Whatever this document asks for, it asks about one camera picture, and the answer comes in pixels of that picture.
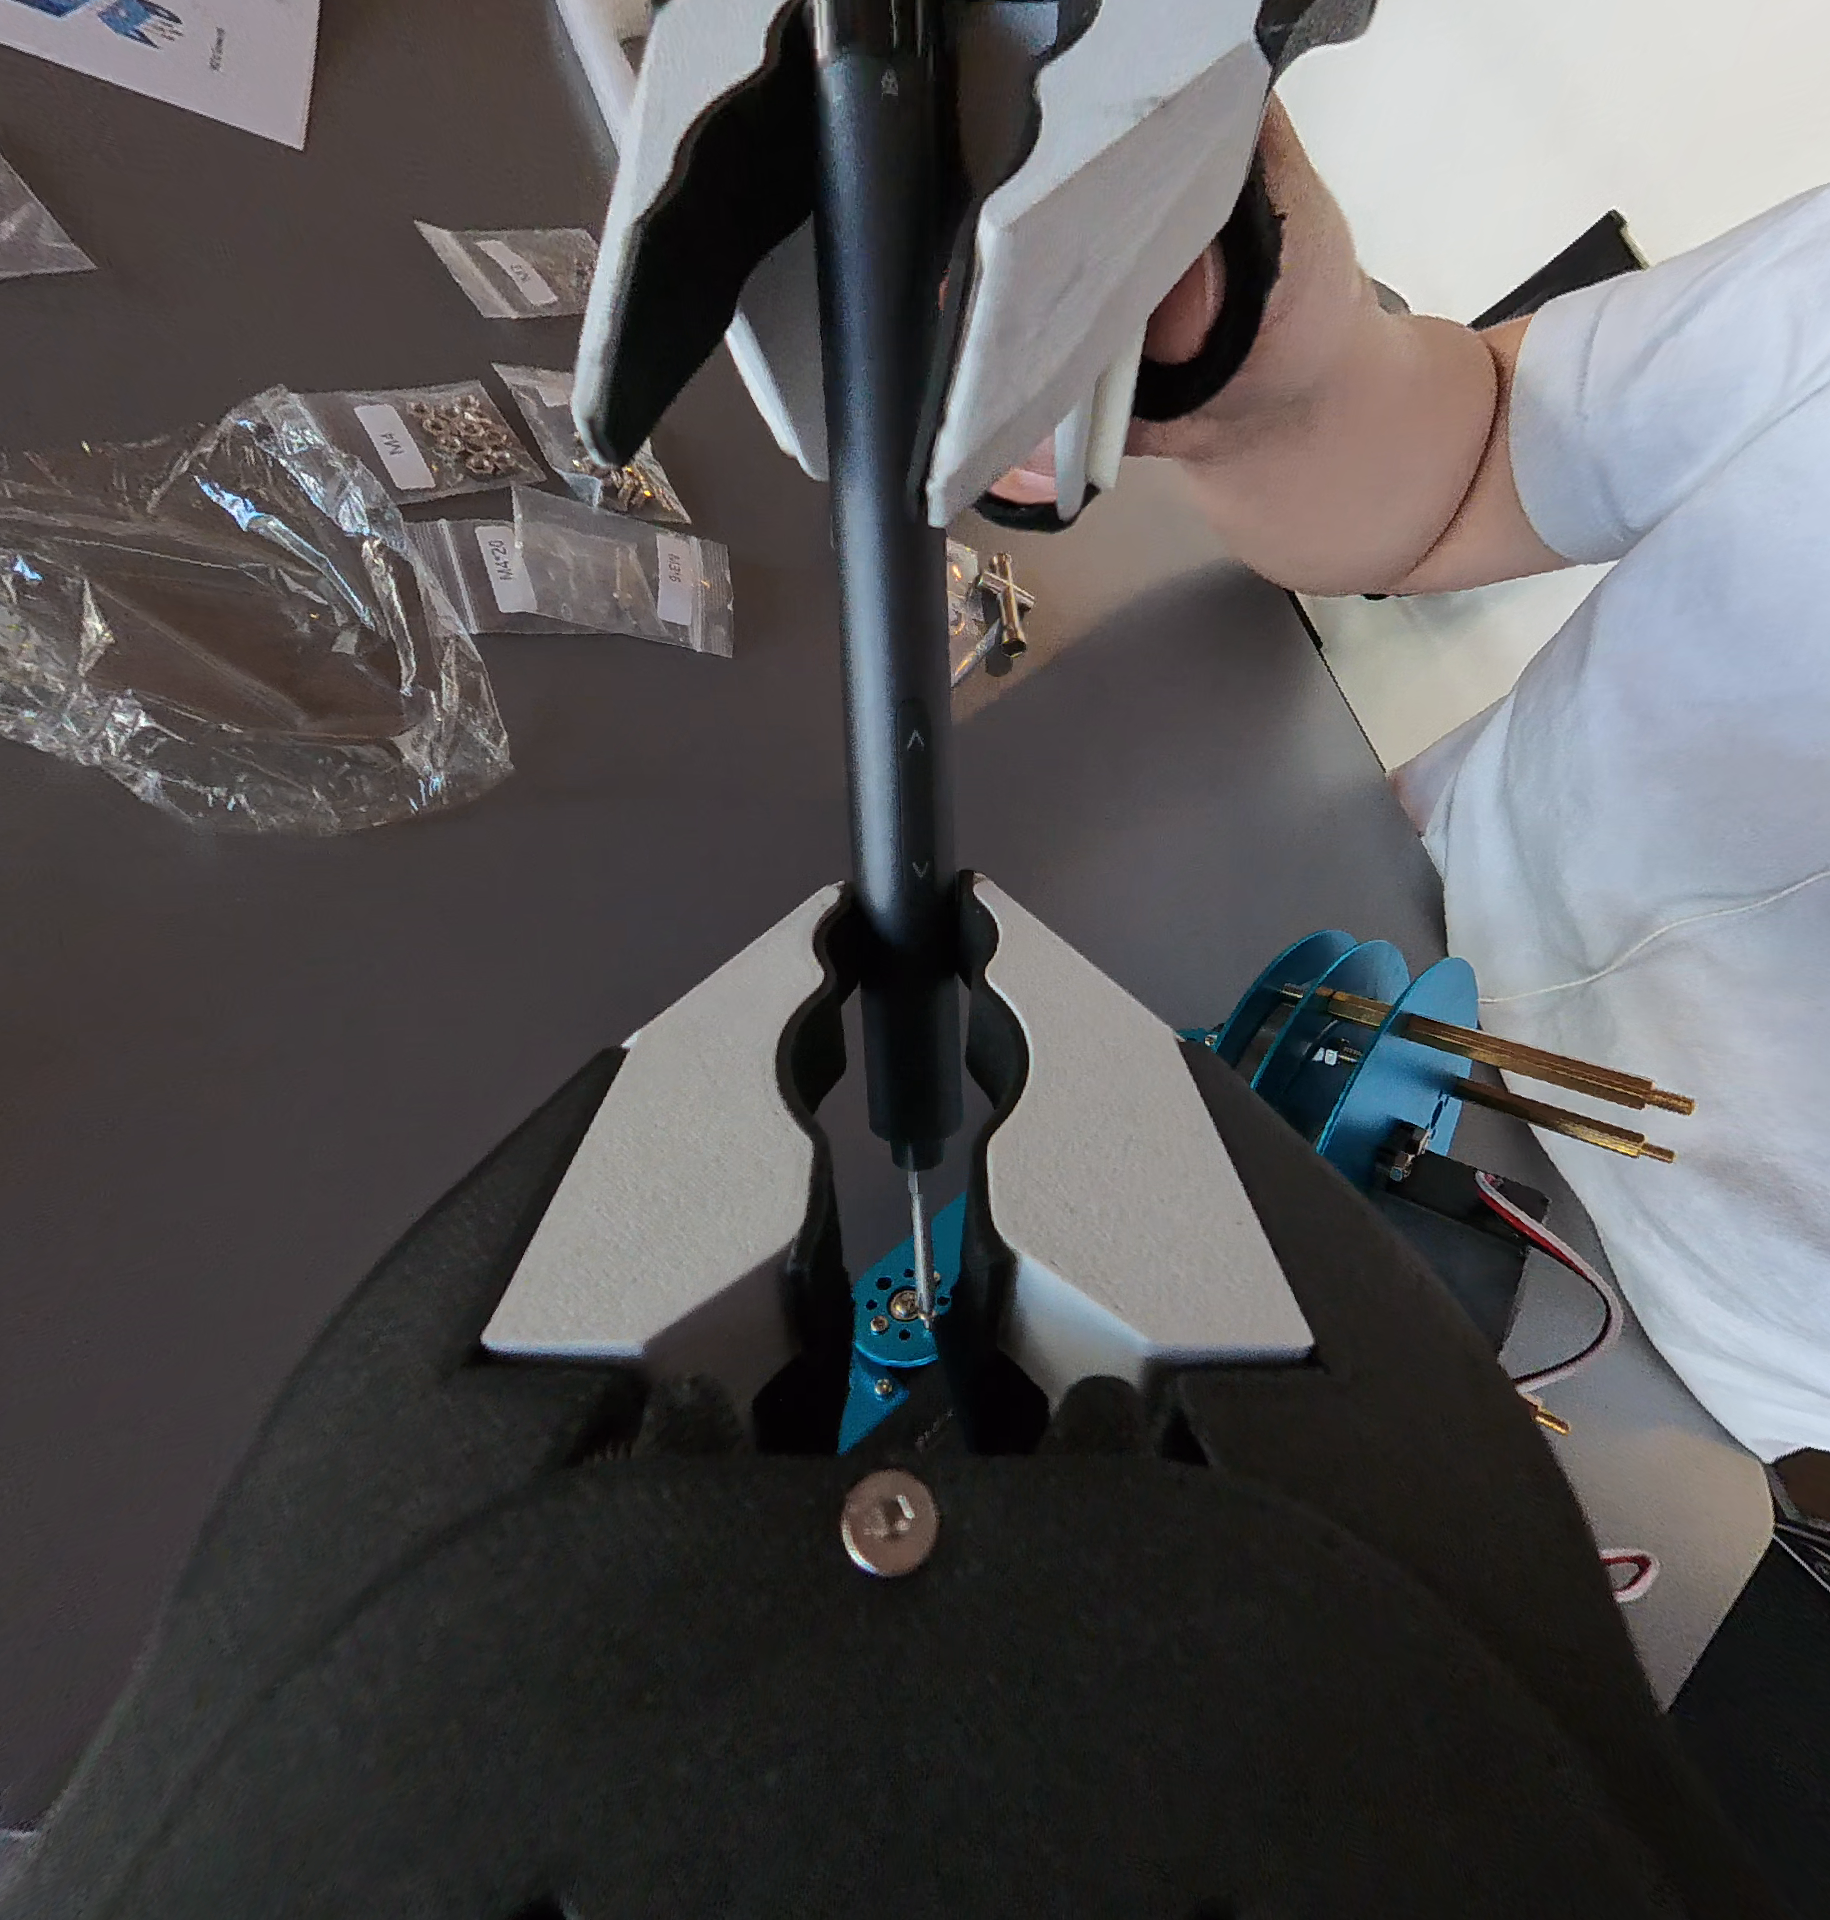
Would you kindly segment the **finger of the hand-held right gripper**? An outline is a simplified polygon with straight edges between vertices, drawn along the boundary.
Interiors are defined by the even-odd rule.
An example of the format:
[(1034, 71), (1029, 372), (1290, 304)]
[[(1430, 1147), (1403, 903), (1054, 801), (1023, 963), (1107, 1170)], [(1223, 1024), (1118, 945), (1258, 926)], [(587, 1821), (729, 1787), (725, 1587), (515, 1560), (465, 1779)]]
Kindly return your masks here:
[(1143, 326), (1234, 209), (1271, 87), (1258, 2), (1106, 2), (1034, 76), (1034, 142), (978, 206), (927, 524), (1048, 438), (1054, 509), (1107, 491)]
[(793, 2), (583, 5), (618, 55), (639, 36), (575, 349), (571, 410), (631, 454), (725, 346), (779, 451), (828, 473), (811, 206), (814, 71)]

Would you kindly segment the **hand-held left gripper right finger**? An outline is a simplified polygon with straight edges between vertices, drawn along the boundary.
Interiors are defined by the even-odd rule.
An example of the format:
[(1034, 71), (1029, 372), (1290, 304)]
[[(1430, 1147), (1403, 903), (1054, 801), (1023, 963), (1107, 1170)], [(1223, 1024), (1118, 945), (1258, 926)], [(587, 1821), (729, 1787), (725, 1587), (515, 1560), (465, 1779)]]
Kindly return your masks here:
[(1174, 1031), (987, 876), (959, 878), (976, 1326), (1041, 1391), (1294, 1365), (1311, 1326)]

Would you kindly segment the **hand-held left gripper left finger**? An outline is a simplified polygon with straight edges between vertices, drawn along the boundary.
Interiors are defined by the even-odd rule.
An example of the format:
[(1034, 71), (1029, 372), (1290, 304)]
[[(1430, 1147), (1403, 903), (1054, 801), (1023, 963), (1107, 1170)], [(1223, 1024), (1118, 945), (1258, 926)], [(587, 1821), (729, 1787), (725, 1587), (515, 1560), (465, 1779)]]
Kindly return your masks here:
[(853, 1286), (816, 1119), (846, 1070), (854, 903), (826, 885), (631, 1035), (481, 1331), (496, 1357), (844, 1394)]

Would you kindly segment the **blue toy robot arm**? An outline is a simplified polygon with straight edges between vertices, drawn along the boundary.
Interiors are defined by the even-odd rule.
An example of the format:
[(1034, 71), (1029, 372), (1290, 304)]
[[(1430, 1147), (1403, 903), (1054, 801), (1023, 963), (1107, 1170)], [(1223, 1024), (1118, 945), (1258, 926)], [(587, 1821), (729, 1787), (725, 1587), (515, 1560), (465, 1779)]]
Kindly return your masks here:
[[(1216, 1027), (1174, 1031), (1311, 1326), (1314, 1353), (1294, 1365), (1175, 1369), (1134, 1389), (1143, 1402), (1157, 1402), (1183, 1376), (1344, 1365), (1341, 1338), (1321, 1338), (1319, 1321), (1334, 1313), (1334, 1301), (1360, 1306), (1373, 1275), (1383, 1272), (1422, 1280), (1430, 1298), (1445, 1280), (1448, 1298), (1470, 1311), (1478, 1340), (1497, 1353), (1530, 1250), (1579, 1272), (1605, 1315), (1579, 1357), (1514, 1380), (1519, 1389), (1532, 1396), (1579, 1371), (1619, 1338), (1621, 1308), (1584, 1260), (1555, 1246), (1545, 1199), (1450, 1158), (1448, 1147), (1460, 1110), (1484, 1105), (1636, 1160), (1668, 1161), (1670, 1151), (1470, 1076), (1475, 1066), (1510, 1070), (1635, 1110), (1690, 1114), (1693, 1101), (1636, 1076), (1503, 1043), (1474, 1027), (1475, 1009), (1475, 977), (1463, 960), (1441, 957), (1411, 976), (1391, 944), (1319, 930), (1286, 948)], [(1037, 1389), (976, 1326), (981, 1297), (963, 1260), (974, 1145), (965, 1189), (933, 1224), (933, 1325), (917, 1328), (910, 1246), (854, 1280), (839, 1452), (909, 1439), (919, 1413), (939, 1410), (941, 1391), (965, 1417), (973, 1452), (1025, 1452), (1068, 1394)]]

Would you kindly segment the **black electric screwdriver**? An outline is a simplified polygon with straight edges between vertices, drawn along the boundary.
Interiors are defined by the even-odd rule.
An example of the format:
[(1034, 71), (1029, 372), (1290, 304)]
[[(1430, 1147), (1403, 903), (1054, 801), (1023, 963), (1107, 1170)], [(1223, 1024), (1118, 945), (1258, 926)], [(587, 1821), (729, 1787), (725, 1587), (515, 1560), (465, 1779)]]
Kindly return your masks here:
[(953, 151), (939, 5), (809, 5), (814, 252), (839, 586), (870, 1126), (903, 1173), (936, 1311), (923, 1173), (959, 1127), (945, 534), (923, 502)]

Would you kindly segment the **person's right hand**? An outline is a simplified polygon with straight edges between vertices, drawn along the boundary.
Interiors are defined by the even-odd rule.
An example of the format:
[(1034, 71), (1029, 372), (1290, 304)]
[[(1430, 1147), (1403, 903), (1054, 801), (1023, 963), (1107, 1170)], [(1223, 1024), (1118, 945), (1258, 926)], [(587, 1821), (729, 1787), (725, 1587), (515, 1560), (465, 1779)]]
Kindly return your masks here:
[(1130, 421), (1124, 447), (1178, 466), (1239, 564), (1266, 581), (1381, 591), (1408, 571), (1399, 515), (1371, 503), (1392, 432), (1373, 363), (1396, 322), (1281, 100), (1269, 100), (1258, 164), (1281, 251), (1255, 340), (1197, 410)]

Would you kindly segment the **clear bag of small nuts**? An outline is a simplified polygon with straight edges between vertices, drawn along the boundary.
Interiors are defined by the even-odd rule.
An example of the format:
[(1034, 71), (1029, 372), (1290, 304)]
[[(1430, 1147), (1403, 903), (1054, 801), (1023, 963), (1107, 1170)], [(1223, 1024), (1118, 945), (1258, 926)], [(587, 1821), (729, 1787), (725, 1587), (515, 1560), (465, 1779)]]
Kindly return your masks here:
[(587, 308), (596, 264), (589, 228), (416, 228), (485, 320), (579, 317)]

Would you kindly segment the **clear bag of short screws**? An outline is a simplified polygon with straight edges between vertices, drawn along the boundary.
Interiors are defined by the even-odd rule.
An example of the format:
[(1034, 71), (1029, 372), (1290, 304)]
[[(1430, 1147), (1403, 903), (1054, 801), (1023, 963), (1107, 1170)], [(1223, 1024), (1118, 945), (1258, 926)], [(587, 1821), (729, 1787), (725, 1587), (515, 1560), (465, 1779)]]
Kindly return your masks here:
[(514, 397), (545, 467), (575, 499), (659, 526), (690, 526), (688, 510), (651, 445), (617, 467), (606, 467), (589, 454), (569, 408), (569, 372), (496, 363), (495, 375)]

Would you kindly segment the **printed instruction sheet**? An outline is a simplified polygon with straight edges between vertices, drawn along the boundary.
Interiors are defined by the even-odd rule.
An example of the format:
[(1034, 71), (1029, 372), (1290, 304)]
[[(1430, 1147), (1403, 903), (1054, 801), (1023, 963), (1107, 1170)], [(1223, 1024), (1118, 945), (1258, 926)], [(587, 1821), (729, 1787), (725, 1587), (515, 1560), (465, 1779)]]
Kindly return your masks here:
[(301, 151), (316, 2), (0, 2), (0, 46)]

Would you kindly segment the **black office chair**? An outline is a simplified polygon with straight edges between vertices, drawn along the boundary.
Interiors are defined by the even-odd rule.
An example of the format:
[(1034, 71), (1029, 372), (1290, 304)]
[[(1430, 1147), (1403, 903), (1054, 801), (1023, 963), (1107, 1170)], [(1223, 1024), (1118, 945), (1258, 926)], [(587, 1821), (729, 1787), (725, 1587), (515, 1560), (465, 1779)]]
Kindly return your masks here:
[(1555, 297), (1645, 269), (1647, 257), (1629, 236), (1623, 215), (1606, 211), (1576, 241), (1555, 252), (1551, 261), (1478, 314), (1470, 326), (1486, 330), (1528, 320)]

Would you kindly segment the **clear bag of thin screws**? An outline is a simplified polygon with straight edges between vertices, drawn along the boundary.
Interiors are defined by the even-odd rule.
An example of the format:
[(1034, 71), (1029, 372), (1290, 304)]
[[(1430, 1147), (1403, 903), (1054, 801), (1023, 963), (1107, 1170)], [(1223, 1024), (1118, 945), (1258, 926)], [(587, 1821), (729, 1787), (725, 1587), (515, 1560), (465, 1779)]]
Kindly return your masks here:
[(733, 657), (735, 593), (719, 542), (534, 488), (514, 491), (514, 541), (540, 618)]

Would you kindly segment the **clear bag of long screws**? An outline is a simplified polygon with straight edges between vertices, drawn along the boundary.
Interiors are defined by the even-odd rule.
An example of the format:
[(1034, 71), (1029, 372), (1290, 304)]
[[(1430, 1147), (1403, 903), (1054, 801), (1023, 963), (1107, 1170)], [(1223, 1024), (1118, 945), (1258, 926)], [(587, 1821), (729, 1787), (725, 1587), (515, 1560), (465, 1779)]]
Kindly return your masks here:
[(508, 520), (407, 520), (403, 534), (469, 636), (534, 636), (553, 625)]

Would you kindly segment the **person in white shirt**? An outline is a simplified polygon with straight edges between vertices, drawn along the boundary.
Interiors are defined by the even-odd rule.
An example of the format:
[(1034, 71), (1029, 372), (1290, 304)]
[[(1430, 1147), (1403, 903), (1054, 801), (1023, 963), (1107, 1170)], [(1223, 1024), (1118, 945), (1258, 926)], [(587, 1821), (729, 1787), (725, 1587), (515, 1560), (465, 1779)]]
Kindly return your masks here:
[(1668, 1170), (1546, 1151), (1759, 1459), (1830, 1452), (1830, 183), (1542, 306), (1510, 454), (1606, 573), (1408, 765), (1486, 1028), (1695, 1098)]

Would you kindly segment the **large clear plastic wrap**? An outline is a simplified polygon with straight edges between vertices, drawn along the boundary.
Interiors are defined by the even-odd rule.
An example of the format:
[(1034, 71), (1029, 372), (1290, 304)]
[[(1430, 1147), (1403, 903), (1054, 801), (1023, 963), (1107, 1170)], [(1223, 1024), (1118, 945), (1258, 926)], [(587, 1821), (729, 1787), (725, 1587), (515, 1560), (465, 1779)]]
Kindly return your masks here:
[(383, 483), (287, 389), (0, 454), (0, 737), (241, 832), (403, 824), (512, 771)]

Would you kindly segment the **black striped trousers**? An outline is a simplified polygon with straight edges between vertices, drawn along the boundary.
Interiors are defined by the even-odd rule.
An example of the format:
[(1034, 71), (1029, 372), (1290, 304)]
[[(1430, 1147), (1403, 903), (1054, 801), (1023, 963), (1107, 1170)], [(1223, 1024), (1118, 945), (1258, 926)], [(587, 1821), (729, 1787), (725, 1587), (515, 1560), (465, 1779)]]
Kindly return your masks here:
[(1770, 1548), (1670, 1716), (1789, 1908), (1830, 1915), (1830, 1452), (1770, 1478)]

